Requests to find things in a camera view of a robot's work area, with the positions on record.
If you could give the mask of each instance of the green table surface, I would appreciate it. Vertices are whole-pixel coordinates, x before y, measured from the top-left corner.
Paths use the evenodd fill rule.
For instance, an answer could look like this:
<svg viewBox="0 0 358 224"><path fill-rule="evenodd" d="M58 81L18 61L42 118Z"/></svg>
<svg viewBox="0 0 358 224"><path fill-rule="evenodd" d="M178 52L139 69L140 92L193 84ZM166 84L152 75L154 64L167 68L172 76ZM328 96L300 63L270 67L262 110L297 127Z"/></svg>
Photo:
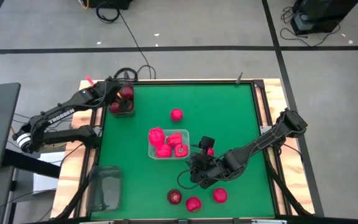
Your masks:
<svg viewBox="0 0 358 224"><path fill-rule="evenodd" d="M177 123L170 119L174 108L184 113ZM184 190L177 184L177 175L188 169L185 160L158 161L148 155L147 136L155 127L186 129L191 144L198 144L202 136L215 138L215 156L259 136L250 84L135 86L135 115L106 115L99 158L100 166L117 165L122 171L121 204L117 210L93 212L93 220L274 216L262 152L252 156L246 172L236 180ZM189 177L183 175L181 183L192 186ZM227 190L224 204L212 198L217 187ZM182 192L181 204L168 203L171 189ZM201 200L202 209L197 213L186 209L186 199L191 196Z"/></svg>

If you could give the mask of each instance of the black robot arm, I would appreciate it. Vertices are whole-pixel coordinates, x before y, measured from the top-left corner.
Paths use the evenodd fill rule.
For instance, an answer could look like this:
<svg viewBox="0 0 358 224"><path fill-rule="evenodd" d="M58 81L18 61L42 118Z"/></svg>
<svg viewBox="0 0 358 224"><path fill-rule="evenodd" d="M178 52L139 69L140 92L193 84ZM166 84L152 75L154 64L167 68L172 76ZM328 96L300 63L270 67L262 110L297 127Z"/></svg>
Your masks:
<svg viewBox="0 0 358 224"><path fill-rule="evenodd" d="M306 127L306 122L296 111L285 109L269 131L244 147L229 150L219 157L211 157L204 153L205 150L203 153L191 153L187 162L190 167L190 180L203 189L219 180L234 180L245 171L252 155L269 146L281 146L286 137L298 138L305 133ZM200 142L201 146L199 145L201 148L213 147L202 146L202 142L203 140Z"/></svg>
<svg viewBox="0 0 358 224"><path fill-rule="evenodd" d="M76 140L82 141L85 146L92 147L93 144L97 143L97 136L90 126L85 125L78 129L56 132L45 132L45 130L50 125L77 111L97 109L104 105L110 105L114 100L117 100L120 97L118 93L122 88L122 84L119 82L120 79L117 76L122 72L133 73L134 80L137 80L136 71L131 68L122 68L116 72L114 78L108 77L102 82L97 82L93 86L82 89L65 103L58 103L55 108L31 117L18 132L13 134L13 140L18 143L23 152L28 153L39 151L44 144Z"/></svg>

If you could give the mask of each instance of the red pepper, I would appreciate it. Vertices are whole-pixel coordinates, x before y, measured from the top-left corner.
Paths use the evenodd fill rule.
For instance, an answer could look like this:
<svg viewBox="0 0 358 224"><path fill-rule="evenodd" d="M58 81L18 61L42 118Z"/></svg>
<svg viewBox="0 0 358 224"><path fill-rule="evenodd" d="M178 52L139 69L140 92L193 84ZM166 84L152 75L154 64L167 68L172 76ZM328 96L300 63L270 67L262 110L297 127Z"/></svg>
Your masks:
<svg viewBox="0 0 358 224"><path fill-rule="evenodd" d="M175 133L167 137L167 144L171 147L175 147L177 144L181 144L181 134Z"/></svg>
<svg viewBox="0 0 358 224"><path fill-rule="evenodd" d="M208 151L206 152L209 156L214 156L215 155L215 152L214 152L214 149L213 148L208 148Z"/></svg>
<svg viewBox="0 0 358 224"><path fill-rule="evenodd" d="M162 146L157 146L155 149L158 158L168 158L172 155L172 148L167 144L163 144Z"/></svg>
<svg viewBox="0 0 358 224"><path fill-rule="evenodd" d="M175 146L175 156L176 157L185 157L189 154L189 148L187 145L177 144Z"/></svg>
<svg viewBox="0 0 358 224"><path fill-rule="evenodd" d="M154 147L159 147L164 144L165 135L161 128L152 128L149 131L149 141Z"/></svg>

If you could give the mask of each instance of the cable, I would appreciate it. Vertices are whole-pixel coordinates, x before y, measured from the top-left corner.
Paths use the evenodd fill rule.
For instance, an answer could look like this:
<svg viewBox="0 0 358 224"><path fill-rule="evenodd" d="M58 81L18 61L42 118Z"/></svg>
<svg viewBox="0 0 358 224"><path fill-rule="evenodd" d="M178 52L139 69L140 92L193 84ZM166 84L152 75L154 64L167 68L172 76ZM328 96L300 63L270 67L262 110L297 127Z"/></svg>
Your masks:
<svg viewBox="0 0 358 224"><path fill-rule="evenodd" d="M157 73L155 72L155 69L153 68L153 66L150 66L150 65L142 65L139 69L138 69L138 71L136 72L137 74L139 74L139 72L142 70L142 68L144 68L144 67L149 67L149 68L151 68L152 70L153 70L153 72L154 72L154 79L157 79Z"/></svg>
<svg viewBox="0 0 358 224"><path fill-rule="evenodd" d="M12 119L14 122L18 122L20 124L26 124L26 122L23 122L23 121L18 121L18 120L15 120L15 119Z"/></svg>
<svg viewBox="0 0 358 224"><path fill-rule="evenodd" d="M281 18L281 20L282 20L285 24L287 24L287 23L289 23L289 22L292 20L292 18L293 18L293 16L294 16L294 13L292 12L292 7L291 7L291 6L285 7L285 8L283 9L283 12L284 12L284 13L281 15L280 18ZM336 34L337 32L339 32L339 31L341 30L341 25L339 25L339 23L338 23L337 26L338 26L338 30L337 30L337 31L332 31L332 32L328 33L327 35L324 36L323 39L320 39L320 38L318 37L318 39L320 39L321 41L320 41L319 43L315 44L315 45L310 45L310 44L308 44L307 42L305 42L304 40L301 39L301 38L307 39L308 36L303 37L303 36L300 36L300 35L296 35L294 32L292 32L290 29L288 29L288 28L286 28L286 27L284 27L284 28L282 28L282 29L280 30L280 37L283 38L284 40L300 40L300 41L302 41L304 44L306 44L308 47L317 47L317 46L321 45L321 44L327 39L328 36L333 35L333 34ZM296 38L286 38L286 37L284 37L284 36L283 36L283 31L285 31L285 30L287 30L289 33L291 33L292 35L294 35Z"/></svg>
<svg viewBox="0 0 358 224"><path fill-rule="evenodd" d="M119 13L119 15L121 16L122 21L124 21L125 26L127 27L127 29L128 29L128 31L129 31L129 33L131 34L132 38L134 39L134 42L135 42L135 44L136 44L137 49L139 50L139 52L142 54L144 60L146 61L146 64L147 64L147 66L148 66L148 68L149 68L150 79L151 79L152 71L151 71L151 69L150 69L149 61L147 61L146 56L143 54L142 50L140 49L139 45L137 44L137 41L136 41L136 39L135 39L135 36L134 36L134 34L132 33L131 29L129 28L129 26L128 26L127 22L125 21L124 17L122 16L121 13Z"/></svg>
<svg viewBox="0 0 358 224"><path fill-rule="evenodd" d="M288 148L290 148L290 149L292 149L292 150L294 150L295 152L297 152L299 154L299 156L301 157L301 161L303 162L303 156L302 156L302 153L300 151L296 150L294 147L291 147L291 146L289 146L287 144L283 144L283 145L288 147Z"/></svg>
<svg viewBox="0 0 358 224"><path fill-rule="evenodd" d="M116 7L114 7L113 9L115 9L115 10L117 11L117 15L116 15L114 18L112 18L112 19L108 19L108 18L106 18L106 16L101 15L101 14L99 13L100 8L101 8L102 6L104 6L104 5L112 5L112 6L114 6L114 3L113 3L113 2L109 2L109 1L100 2L100 3L96 6L96 15L97 15L97 17L99 18L100 21L102 21L102 22L104 22L104 23L106 23L106 24L113 23L114 21L116 21L116 20L118 19L119 15L120 15L119 9L116 8Z"/></svg>
<svg viewBox="0 0 358 224"><path fill-rule="evenodd" d="M80 148L81 146L83 146L84 144L82 143L82 144L80 144L79 146L77 146L75 149L73 149L69 154L67 154L65 157L63 157L63 159L62 160L60 160L61 161L61 163L60 163L60 167L62 167L62 165L63 165L63 162L65 161L65 159L69 156L69 155L71 155L73 152L75 152L78 148Z"/></svg>
<svg viewBox="0 0 358 224"><path fill-rule="evenodd" d="M48 215L48 213L52 210L52 208L53 208L53 205L50 207L50 209L43 215L43 217L42 218L40 218L37 222L41 222L41 220L43 220L47 215Z"/></svg>
<svg viewBox="0 0 358 224"><path fill-rule="evenodd" d="M306 44L308 47L317 47L317 46L319 46L320 44L322 44L322 43L327 39L328 36L333 35L333 34L336 34L337 32L339 32L339 31L341 30L341 25L338 24L338 30L337 30L337 31L332 31L332 32L330 32L329 34L327 34L327 35L322 39L322 41L320 41L318 44L315 44L315 45L310 45L310 44L306 43L304 40L302 40L301 38L286 38L286 37L284 37L283 34L282 34L284 30L289 31L289 32L290 32L292 35L294 35L295 37L307 38L307 37L302 37L302 36L299 36L299 35L294 34L294 33L293 33L292 31L290 31L288 28L282 28L281 31L280 31L280 37L283 38L284 40L300 40L300 41L302 41L304 44Z"/></svg>
<svg viewBox="0 0 358 224"><path fill-rule="evenodd" d="M181 188L186 189L186 190L194 189L194 188L198 187L198 186L204 181L204 180L202 180L202 181L198 182L197 184L193 185L192 187L185 187L185 186L183 186L183 185L180 183L179 178L180 178L181 175L183 175L183 174L185 174L185 173L187 173L187 172L190 172L190 171L191 171L190 169L184 170L184 171L180 172L179 175L178 175L178 177L177 177L178 185L179 185Z"/></svg>
<svg viewBox="0 0 358 224"><path fill-rule="evenodd" d="M287 6L285 8L283 8L283 14L281 15L281 20L284 21L285 24L289 23L293 17L293 12L292 12L292 6Z"/></svg>
<svg viewBox="0 0 358 224"><path fill-rule="evenodd" d="M24 197L24 196L27 196L27 195L30 195L30 194L34 194L34 193L44 193L44 192L49 192L49 191L53 191L53 190L56 190L56 189L48 189L48 190L35 190L35 191L33 191L33 192L30 192L30 193L27 193L27 194L24 194L24 195L18 196L18 197L16 197L16 198L14 198L14 199L12 199L12 200L10 200L10 201L6 202L5 204L2 204L2 205L0 206L0 208L2 208L3 206L5 206L5 205L7 205L7 204L9 204L9 203L11 203L11 202L13 202L13 201L15 201L16 199L19 199L19 198Z"/></svg>
<svg viewBox="0 0 358 224"><path fill-rule="evenodd" d="M15 115L21 116L21 117L23 117L23 118L30 119L30 117L28 117L28 116L24 116L24 115L21 115L21 114L18 114L18 113L15 113Z"/></svg>

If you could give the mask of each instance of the clear plastic bin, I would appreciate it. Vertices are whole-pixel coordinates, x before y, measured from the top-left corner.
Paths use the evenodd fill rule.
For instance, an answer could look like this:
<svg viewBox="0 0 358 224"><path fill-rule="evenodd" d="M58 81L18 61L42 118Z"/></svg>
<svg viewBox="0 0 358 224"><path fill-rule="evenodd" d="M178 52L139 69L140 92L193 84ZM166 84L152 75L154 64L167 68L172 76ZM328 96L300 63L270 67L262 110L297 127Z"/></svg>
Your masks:
<svg viewBox="0 0 358 224"><path fill-rule="evenodd" d="M164 131L164 135L165 135L165 143L167 143L167 137L175 134L175 133L180 133L181 134L181 138L182 138L182 144L183 145L187 145L188 149L189 149L189 153L187 154L187 156L185 157L175 157L175 150L174 148L172 148L172 155L171 157L167 157L167 158L158 158L157 157L157 153L155 152L155 147L152 146L150 144L149 141L149 156L152 159L158 159L158 160L162 160L162 159L186 159L189 155L190 155L190 135L189 132L187 130L184 129L163 129Z"/></svg>

